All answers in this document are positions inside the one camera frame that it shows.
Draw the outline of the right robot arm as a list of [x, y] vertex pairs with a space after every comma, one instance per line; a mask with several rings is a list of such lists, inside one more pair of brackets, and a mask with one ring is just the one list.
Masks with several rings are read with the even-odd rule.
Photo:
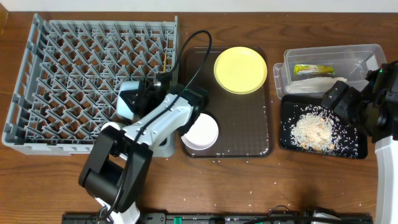
[[375, 144], [378, 183], [376, 223], [397, 223], [397, 61], [368, 71], [362, 91], [337, 81], [322, 98]]

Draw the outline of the wooden chopstick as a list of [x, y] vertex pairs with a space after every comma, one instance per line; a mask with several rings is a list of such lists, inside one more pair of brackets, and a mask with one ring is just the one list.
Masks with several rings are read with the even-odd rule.
[[167, 67], [167, 51], [165, 51], [164, 53], [163, 73], [166, 72], [166, 67]]

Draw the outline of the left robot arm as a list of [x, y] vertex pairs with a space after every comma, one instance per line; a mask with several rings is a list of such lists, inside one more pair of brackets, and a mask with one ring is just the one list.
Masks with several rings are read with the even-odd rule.
[[95, 223], [136, 223], [136, 200], [144, 188], [150, 162], [174, 131], [188, 132], [208, 104], [198, 86], [173, 86], [158, 106], [129, 126], [107, 123], [100, 131], [78, 183], [101, 209]]

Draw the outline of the white bowl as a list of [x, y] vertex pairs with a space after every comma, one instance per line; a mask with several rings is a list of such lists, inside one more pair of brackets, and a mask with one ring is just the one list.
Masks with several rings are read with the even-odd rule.
[[218, 134], [219, 127], [215, 119], [206, 113], [201, 113], [181, 139], [189, 148], [202, 151], [214, 145]]

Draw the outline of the grey dishwasher rack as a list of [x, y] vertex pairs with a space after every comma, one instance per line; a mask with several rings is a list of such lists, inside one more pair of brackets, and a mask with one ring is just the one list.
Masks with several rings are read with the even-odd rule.
[[35, 15], [2, 133], [2, 143], [27, 155], [91, 151], [116, 113], [122, 82], [152, 85], [174, 63], [180, 23], [172, 21], [46, 21]]

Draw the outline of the light blue bowl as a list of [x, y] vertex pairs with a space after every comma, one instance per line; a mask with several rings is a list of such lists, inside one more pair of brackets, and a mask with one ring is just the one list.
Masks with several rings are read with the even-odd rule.
[[117, 115], [133, 120], [134, 118], [134, 112], [131, 109], [132, 108], [132, 103], [129, 102], [127, 99], [126, 93], [129, 91], [135, 91], [139, 89], [139, 81], [126, 81], [122, 82], [119, 93], [118, 93], [118, 98], [117, 98], [117, 105], [116, 105], [116, 113]]

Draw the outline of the white napkin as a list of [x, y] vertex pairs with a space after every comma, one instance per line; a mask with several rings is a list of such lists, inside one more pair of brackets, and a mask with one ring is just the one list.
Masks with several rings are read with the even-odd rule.
[[304, 94], [304, 93], [324, 93], [329, 90], [337, 81], [346, 82], [343, 77], [315, 77], [299, 81], [292, 81], [285, 87], [288, 94]]

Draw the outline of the dark brown serving tray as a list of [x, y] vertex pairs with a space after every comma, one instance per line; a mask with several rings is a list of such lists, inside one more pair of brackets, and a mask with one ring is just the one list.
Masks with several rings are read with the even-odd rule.
[[204, 113], [218, 125], [216, 142], [205, 150], [183, 145], [190, 157], [267, 157], [274, 148], [269, 81], [249, 94], [237, 95], [223, 89], [216, 81], [214, 64], [227, 47], [213, 47], [204, 67], [194, 79], [191, 89], [208, 92], [209, 103]]

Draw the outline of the small white cup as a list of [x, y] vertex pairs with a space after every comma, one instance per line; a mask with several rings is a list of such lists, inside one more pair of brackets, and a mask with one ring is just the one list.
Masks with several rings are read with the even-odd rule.
[[114, 132], [120, 132], [126, 125], [123, 123], [118, 123], [118, 122], [107, 122], [101, 127], [101, 131], [104, 131], [107, 128], [110, 128]]

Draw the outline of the green orange snack wrapper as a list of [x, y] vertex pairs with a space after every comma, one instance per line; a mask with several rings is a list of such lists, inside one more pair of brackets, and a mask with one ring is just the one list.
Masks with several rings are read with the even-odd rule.
[[324, 65], [306, 65], [297, 64], [294, 66], [294, 75], [309, 75], [309, 74], [334, 74], [333, 67]]

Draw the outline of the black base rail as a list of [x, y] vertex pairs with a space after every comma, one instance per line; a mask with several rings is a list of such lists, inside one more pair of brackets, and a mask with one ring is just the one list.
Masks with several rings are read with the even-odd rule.
[[337, 216], [319, 210], [305, 212], [300, 215], [293, 211], [273, 211], [270, 215], [187, 215], [164, 213], [143, 213], [137, 220], [138, 224], [286, 224], [286, 223], [318, 223], [314, 218], [321, 218], [322, 223], [354, 223], [373, 224], [373, 219], [367, 215]]

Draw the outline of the yellow plate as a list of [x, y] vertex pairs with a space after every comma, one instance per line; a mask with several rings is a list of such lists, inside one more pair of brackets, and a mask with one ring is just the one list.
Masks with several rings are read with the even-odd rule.
[[248, 47], [231, 47], [215, 60], [214, 76], [226, 91], [246, 95], [258, 90], [268, 74], [264, 58]]

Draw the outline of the clear plastic bin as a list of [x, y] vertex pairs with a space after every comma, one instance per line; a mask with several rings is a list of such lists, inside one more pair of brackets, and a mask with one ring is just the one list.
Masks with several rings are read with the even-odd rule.
[[[343, 77], [345, 83], [361, 91], [367, 84], [366, 74], [377, 70], [386, 63], [383, 49], [378, 44], [341, 45], [329, 47], [312, 47], [289, 49], [284, 53], [284, 61], [273, 67], [274, 82], [278, 98], [285, 95], [303, 95], [321, 97], [324, 93], [288, 94], [285, 87], [292, 81], [315, 77]], [[294, 75], [297, 64], [324, 65], [333, 67], [334, 74]]]

